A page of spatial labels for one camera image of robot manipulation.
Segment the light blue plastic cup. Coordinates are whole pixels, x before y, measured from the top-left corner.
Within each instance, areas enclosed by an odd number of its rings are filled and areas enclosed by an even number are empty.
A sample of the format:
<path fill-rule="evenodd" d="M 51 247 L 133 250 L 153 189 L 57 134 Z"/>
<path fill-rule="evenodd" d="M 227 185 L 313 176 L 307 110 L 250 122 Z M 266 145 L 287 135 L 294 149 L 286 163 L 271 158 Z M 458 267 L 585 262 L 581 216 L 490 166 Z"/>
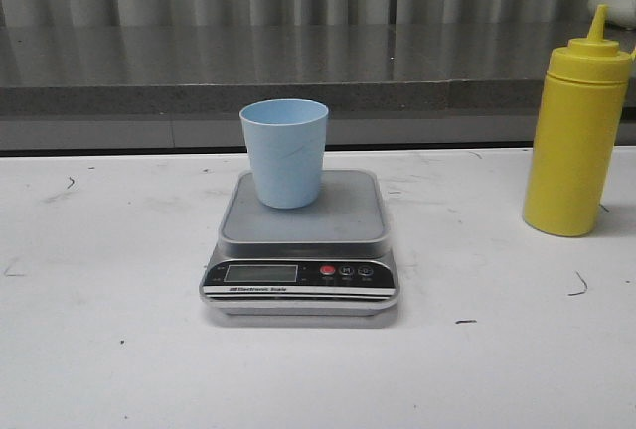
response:
<path fill-rule="evenodd" d="M 286 210 L 312 204 L 321 188 L 327 105 L 270 99 L 246 106 L 239 117 L 259 200 Z"/>

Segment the yellow squeeze bottle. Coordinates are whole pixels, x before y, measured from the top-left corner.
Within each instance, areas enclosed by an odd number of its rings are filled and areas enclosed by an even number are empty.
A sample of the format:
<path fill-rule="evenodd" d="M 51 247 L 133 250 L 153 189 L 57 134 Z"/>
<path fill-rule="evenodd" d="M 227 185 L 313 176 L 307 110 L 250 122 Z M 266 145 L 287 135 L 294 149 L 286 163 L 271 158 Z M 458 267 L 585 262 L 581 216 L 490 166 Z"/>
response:
<path fill-rule="evenodd" d="M 635 55 L 605 37 L 597 6 L 586 36 L 552 51 L 523 205 L 529 226 L 576 237 L 595 227 Z"/>

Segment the silver electronic kitchen scale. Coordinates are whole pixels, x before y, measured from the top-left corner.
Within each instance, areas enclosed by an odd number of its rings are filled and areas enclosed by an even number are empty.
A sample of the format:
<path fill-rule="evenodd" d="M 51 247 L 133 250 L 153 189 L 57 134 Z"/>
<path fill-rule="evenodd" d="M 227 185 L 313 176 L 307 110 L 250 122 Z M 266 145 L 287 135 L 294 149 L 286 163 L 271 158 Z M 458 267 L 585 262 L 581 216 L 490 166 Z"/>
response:
<path fill-rule="evenodd" d="M 230 325 L 390 324 L 400 289 L 376 175 L 326 170 L 316 201 L 278 210 L 241 174 L 199 291 Z"/>

